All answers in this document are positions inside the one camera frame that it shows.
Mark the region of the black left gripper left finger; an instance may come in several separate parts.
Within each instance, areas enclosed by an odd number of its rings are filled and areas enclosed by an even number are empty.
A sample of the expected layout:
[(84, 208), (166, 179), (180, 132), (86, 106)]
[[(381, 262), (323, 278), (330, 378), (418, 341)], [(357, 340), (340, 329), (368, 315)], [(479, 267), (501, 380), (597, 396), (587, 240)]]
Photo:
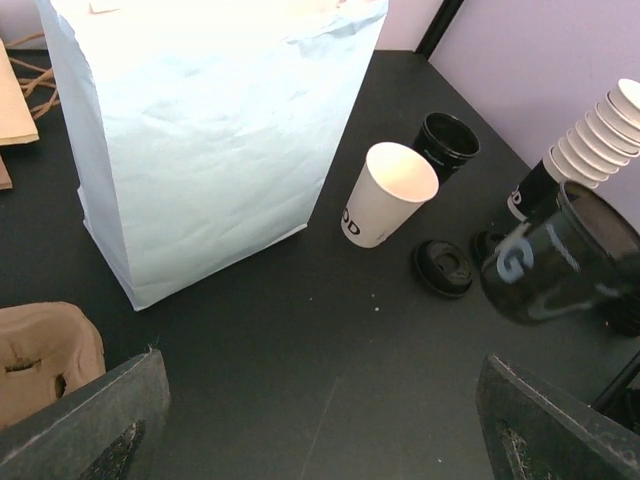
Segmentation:
[(3, 479), (149, 479), (170, 406), (151, 349), (1, 432)]

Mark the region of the black cup lid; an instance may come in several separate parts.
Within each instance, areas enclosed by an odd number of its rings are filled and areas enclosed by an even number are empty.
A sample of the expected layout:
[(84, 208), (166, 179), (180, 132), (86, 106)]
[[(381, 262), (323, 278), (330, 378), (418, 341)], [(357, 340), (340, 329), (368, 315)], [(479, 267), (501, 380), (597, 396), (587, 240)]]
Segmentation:
[(434, 292), (446, 298), (461, 298), (473, 285), (469, 258), (444, 240), (426, 240), (411, 254), (415, 274)]

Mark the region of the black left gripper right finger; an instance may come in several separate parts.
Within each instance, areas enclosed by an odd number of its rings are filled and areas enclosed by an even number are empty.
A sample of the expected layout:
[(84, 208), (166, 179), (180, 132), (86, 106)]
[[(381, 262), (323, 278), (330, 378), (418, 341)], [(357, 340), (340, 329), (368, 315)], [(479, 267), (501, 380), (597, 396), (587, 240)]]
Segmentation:
[(495, 479), (637, 479), (639, 436), (496, 355), (476, 389)]

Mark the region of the light blue paper bag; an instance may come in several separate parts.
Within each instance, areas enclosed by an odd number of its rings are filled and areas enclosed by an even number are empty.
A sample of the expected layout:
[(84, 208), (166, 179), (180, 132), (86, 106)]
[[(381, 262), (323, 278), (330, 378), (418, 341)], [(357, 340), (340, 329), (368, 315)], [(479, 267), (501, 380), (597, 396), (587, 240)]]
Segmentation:
[(385, 1), (41, 1), (84, 224), (135, 310), (304, 229)]

